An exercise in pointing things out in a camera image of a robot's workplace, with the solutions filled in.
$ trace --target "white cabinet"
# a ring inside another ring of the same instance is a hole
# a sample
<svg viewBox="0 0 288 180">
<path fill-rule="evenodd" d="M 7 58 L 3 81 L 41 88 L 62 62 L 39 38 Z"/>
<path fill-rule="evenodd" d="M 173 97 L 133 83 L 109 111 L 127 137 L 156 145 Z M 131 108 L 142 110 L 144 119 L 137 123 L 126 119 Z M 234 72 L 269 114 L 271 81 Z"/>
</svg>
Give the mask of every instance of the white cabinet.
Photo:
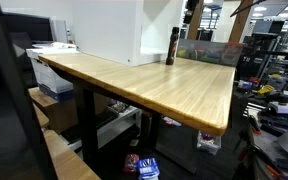
<svg viewBox="0 0 288 180">
<path fill-rule="evenodd" d="M 76 44 L 83 53 L 137 66 L 166 59 L 183 0 L 76 0 Z"/>
</svg>

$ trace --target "white box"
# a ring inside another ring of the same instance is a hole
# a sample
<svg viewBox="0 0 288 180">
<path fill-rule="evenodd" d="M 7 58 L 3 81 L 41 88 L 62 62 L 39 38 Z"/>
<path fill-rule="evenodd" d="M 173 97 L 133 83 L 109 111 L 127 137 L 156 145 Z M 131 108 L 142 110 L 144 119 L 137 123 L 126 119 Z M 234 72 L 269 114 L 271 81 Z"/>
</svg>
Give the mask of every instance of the white box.
<svg viewBox="0 0 288 180">
<path fill-rule="evenodd" d="M 73 22 L 79 51 L 137 66 L 166 60 L 184 0 L 76 0 Z"/>
<path fill-rule="evenodd" d="M 64 20 L 52 19 L 51 30 L 54 41 L 68 43 L 66 22 Z"/>
<path fill-rule="evenodd" d="M 73 84 L 58 76 L 47 63 L 38 59 L 40 54 L 79 53 L 74 48 L 68 49 L 27 49 L 31 58 L 34 73 L 40 90 L 57 101 L 64 101 L 73 97 Z"/>
</svg>

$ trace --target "cardboard box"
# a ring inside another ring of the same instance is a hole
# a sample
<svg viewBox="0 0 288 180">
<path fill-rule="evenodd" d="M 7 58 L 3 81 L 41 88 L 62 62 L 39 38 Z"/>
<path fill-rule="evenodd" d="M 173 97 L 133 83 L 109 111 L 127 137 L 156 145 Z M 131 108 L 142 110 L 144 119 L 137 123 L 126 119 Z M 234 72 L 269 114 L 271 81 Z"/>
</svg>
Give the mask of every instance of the cardboard box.
<svg viewBox="0 0 288 180">
<path fill-rule="evenodd" d="M 73 84 L 57 75 L 47 63 L 40 61 L 38 56 L 40 54 L 79 53 L 76 49 L 48 47 L 44 49 L 27 49 L 26 53 L 31 58 L 38 87 L 44 94 L 56 101 L 65 101 L 73 97 Z"/>
<path fill-rule="evenodd" d="M 66 129 L 78 124 L 76 105 L 74 98 L 58 102 L 45 95 L 38 87 L 29 89 L 33 102 L 43 111 L 50 121 L 50 128 L 60 134 Z M 95 95 L 95 112 L 99 114 L 107 107 L 105 96 Z"/>
</svg>

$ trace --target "table top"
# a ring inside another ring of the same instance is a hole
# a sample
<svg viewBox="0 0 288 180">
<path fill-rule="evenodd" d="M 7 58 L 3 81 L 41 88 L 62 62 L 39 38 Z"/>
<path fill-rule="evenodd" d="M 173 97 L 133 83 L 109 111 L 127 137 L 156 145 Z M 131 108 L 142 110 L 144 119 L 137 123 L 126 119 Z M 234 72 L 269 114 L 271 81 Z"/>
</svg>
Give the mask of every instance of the table top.
<svg viewBox="0 0 288 180">
<path fill-rule="evenodd" d="M 193 128 L 226 130 L 235 68 L 182 58 L 132 67 L 83 53 L 39 59 Z"/>
<path fill-rule="evenodd" d="M 58 179 L 100 179 L 53 130 L 44 132 L 44 138 Z"/>
</svg>

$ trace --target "wooden table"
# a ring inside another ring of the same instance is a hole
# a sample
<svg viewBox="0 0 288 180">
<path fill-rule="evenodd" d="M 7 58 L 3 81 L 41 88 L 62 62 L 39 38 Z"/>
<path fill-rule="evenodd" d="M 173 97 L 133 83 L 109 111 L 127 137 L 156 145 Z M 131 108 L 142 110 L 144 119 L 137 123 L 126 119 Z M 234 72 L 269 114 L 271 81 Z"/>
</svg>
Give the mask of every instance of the wooden table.
<svg viewBox="0 0 288 180">
<path fill-rule="evenodd" d="M 58 179 L 100 179 L 53 130 L 44 132 L 44 138 Z"/>
<path fill-rule="evenodd" d="M 85 128 L 83 155 L 90 166 L 98 151 L 96 122 L 90 120 L 95 119 L 94 92 L 155 112 L 150 134 L 153 147 L 157 147 L 161 114 L 215 136 L 226 130 L 235 68 L 181 58 L 173 66 L 161 62 L 131 67 L 83 53 L 39 59 L 74 84 L 79 123 Z"/>
</svg>

